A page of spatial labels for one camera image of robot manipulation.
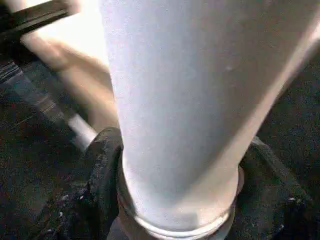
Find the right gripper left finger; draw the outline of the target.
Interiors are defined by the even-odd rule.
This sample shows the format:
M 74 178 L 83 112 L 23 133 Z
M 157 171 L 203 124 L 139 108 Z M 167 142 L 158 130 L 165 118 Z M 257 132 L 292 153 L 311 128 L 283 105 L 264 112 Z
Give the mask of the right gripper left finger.
M 123 150 L 121 131 L 103 129 L 91 142 L 69 180 L 52 193 L 49 240 L 105 240 L 118 215 L 116 178 Z

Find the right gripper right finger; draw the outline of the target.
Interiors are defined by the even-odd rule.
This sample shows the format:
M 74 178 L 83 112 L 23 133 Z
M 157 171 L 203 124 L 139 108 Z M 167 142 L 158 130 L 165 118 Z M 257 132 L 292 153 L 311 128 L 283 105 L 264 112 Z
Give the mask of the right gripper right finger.
M 318 163 L 279 158 L 255 137 L 240 166 L 244 186 L 237 198 L 237 239 L 320 238 Z

